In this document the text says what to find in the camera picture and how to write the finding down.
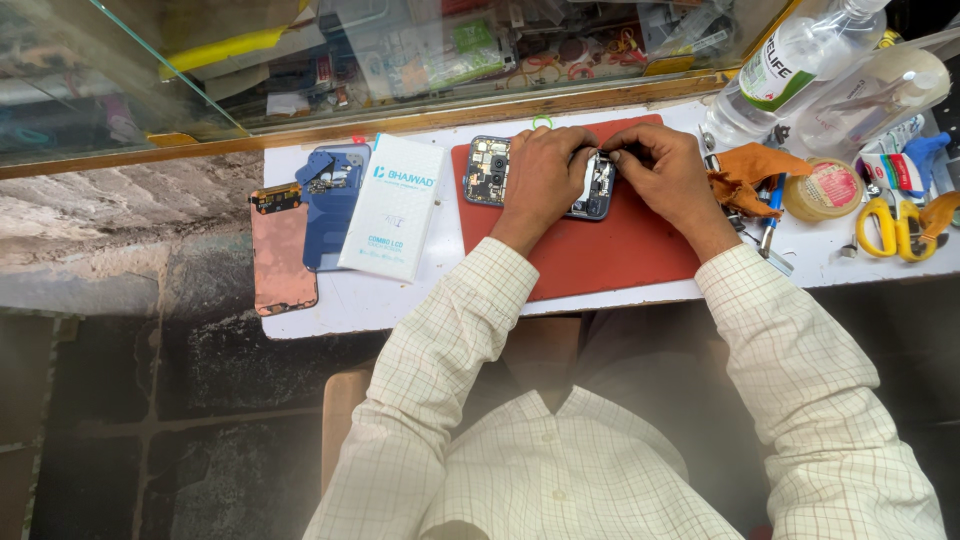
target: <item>disassembled smartphone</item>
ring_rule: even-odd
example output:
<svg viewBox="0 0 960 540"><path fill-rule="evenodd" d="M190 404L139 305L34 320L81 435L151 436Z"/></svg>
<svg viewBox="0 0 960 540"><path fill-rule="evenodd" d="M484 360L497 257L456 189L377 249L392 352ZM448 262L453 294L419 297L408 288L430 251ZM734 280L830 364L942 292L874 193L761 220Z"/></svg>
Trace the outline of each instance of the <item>disassembled smartphone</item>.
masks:
<svg viewBox="0 0 960 540"><path fill-rule="evenodd" d="M470 144L464 198L472 203L503 206L510 173L510 139L480 135ZM598 151L587 162L584 192L566 215L599 220L610 210L616 168L608 154Z"/></svg>
<svg viewBox="0 0 960 540"><path fill-rule="evenodd" d="M317 304L317 276L303 267L307 205L297 183L257 189L250 196L253 307L261 316Z"/></svg>
<svg viewBox="0 0 960 540"><path fill-rule="evenodd" d="M370 146L321 146L295 174L307 214L303 265L313 272L343 270L337 266L353 217Z"/></svg>

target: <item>green ring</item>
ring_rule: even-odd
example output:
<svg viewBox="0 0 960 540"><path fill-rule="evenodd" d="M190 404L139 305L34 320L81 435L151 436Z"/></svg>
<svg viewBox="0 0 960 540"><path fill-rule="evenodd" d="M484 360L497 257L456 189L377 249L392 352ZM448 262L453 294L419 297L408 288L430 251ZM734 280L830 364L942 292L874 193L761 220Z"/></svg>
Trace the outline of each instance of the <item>green ring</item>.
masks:
<svg viewBox="0 0 960 540"><path fill-rule="evenodd" d="M551 129L551 130L553 129L553 120L551 120L550 117L547 116L546 114L538 114L538 115L534 116L534 122L533 122L533 124L534 124L534 129L537 128L537 120L546 120L546 123L547 123L547 124L550 124L550 129Z"/></svg>

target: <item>orange cloth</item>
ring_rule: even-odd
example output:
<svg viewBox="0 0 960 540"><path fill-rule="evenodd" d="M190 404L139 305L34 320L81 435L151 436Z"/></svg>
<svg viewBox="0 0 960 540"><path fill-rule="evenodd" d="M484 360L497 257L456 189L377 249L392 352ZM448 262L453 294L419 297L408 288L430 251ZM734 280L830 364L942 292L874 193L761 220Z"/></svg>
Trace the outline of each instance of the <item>orange cloth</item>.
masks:
<svg viewBox="0 0 960 540"><path fill-rule="evenodd" d="M751 142L743 146L717 154L720 170L707 171L713 196L722 205L739 211L747 217L780 217L783 211L771 209L756 197L754 185L763 179L787 173L792 176L808 175L813 167L804 160L795 158L780 150L774 150Z"/></svg>

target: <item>hand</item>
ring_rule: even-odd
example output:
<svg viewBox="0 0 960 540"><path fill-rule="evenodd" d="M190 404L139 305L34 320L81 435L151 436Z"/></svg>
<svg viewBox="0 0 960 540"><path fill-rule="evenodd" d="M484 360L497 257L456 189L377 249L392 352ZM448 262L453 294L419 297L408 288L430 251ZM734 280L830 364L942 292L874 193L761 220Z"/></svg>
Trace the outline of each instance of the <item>hand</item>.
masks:
<svg viewBox="0 0 960 540"><path fill-rule="evenodd" d="M696 136L641 122L610 137L603 149L650 209L686 237L701 263L742 243L713 198Z"/></svg>
<svg viewBox="0 0 960 540"><path fill-rule="evenodd" d="M587 160L596 153L596 145L596 135L581 127L541 126L515 136L510 142L503 213L490 236L527 257L543 233L583 194Z"/></svg>

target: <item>plastic water bottle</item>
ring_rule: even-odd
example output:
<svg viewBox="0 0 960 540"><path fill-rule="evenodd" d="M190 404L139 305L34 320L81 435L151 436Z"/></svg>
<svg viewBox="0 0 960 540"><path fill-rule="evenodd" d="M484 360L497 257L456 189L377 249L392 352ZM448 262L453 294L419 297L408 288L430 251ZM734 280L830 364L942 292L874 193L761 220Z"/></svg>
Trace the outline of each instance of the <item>plastic water bottle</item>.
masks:
<svg viewBox="0 0 960 540"><path fill-rule="evenodd" d="M763 43L707 111L706 130L740 146L761 140L876 47L889 0L805 0Z"/></svg>

